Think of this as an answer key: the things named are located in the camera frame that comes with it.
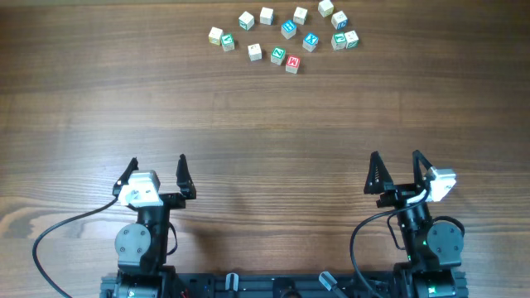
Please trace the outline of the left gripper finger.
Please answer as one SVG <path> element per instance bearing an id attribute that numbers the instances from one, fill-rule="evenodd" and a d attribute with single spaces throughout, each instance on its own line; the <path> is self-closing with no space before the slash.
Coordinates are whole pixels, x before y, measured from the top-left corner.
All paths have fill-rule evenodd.
<path id="1" fill-rule="evenodd" d="M 118 197 L 122 188 L 128 184 L 131 174 L 138 169 L 138 161 L 133 157 L 129 162 L 126 170 L 121 174 L 116 183 L 113 185 L 113 196 Z"/>
<path id="2" fill-rule="evenodd" d="M 186 156 L 181 154 L 176 168 L 176 184 L 187 199 L 196 199 L 195 184 L 190 176 Z"/>

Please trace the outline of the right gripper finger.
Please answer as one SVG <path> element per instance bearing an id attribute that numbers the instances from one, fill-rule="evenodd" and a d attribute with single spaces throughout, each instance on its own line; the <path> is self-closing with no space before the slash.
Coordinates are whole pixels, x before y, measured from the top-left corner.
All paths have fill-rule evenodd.
<path id="1" fill-rule="evenodd" d="M 424 168 L 426 171 L 429 171 L 432 167 L 432 164 L 425 158 L 425 156 L 419 150 L 415 150 L 412 153 L 412 167 L 416 191 L 428 189 L 429 183 L 426 181 L 424 175 L 422 174 L 422 168 Z"/>
<path id="2" fill-rule="evenodd" d="M 369 173 L 365 182 L 364 193 L 378 195 L 390 190 L 394 190 L 393 179 L 379 153 L 374 151 L 370 155 Z"/>

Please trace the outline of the plain block with yellow side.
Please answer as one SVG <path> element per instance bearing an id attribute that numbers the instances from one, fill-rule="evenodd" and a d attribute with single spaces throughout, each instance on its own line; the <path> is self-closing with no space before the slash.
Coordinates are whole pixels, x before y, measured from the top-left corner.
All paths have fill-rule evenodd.
<path id="1" fill-rule="evenodd" d="M 209 43 L 220 46 L 221 37 L 223 34 L 224 34 L 224 31 L 222 29 L 212 26 L 210 29 L 210 33 L 208 35 Z"/>

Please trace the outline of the plain block with red drawing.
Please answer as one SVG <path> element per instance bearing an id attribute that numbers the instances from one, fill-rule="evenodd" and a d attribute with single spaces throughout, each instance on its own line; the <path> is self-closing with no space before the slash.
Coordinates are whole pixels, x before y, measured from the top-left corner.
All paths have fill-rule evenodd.
<path id="1" fill-rule="evenodd" d="M 262 59 L 262 49 L 259 44 L 252 44 L 248 46 L 248 55 L 251 61 Z"/>

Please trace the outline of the blue letter X block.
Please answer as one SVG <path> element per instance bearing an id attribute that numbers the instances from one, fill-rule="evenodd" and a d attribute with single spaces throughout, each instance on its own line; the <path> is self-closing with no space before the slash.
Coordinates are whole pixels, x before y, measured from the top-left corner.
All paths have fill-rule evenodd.
<path id="1" fill-rule="evenodd" d="M 319 37 L 315 34 L 313 34 L 312 32 L 309 32 L 305 37 L 304 37 L 304 40 L 303 40 L 303 43 L 302 43 L 302 47 L 309 51 L 309 52 L 312 52 L 315 50 L 316 46 L 318 45 L 318 42 L 319 42 Z"/>

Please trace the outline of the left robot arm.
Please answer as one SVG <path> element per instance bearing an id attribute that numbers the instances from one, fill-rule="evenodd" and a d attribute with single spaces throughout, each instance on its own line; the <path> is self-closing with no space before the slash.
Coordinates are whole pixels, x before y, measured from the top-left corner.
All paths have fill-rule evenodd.
<path id="1" fill-rule="evenodd" d="M 137 212 L 137 221 L 122 228 L 114 241 L 118 254 L 115 278 L 102 280 L 102 297 L 187 297 L 189 294 L 166 257 L 176 251 L 168 247 L 168 234 L 175 233 L 170 222 L 173 209 L 184 209 L 196 198 L 185 155 L 176 168 L 176 193 L 161 194 L 161 182 L 153 170 L 141 171 L 133 158 L 113 186 L 113 195 L 123 206 Z"/>

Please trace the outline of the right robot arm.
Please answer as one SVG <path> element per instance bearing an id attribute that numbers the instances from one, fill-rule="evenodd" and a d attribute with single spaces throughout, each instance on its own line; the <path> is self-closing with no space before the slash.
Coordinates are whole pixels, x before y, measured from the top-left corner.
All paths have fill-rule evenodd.
<path id="1" fill-rule="evenodd" d="M 464 225 L 450 216 L 434 218 L 428 209 L 452 190 L 456 173 L 434 167 L 419 151 L 412 158 L 414 181 L 396 185 L 379 153 L 370 156 L 364 193 L 378 195 L 376 205 L 391 209 L 407 261 L 395 264 L 387 281 L 369 281 L 383 297 L 467 297 L 465 274 L 457 270 Z"/>

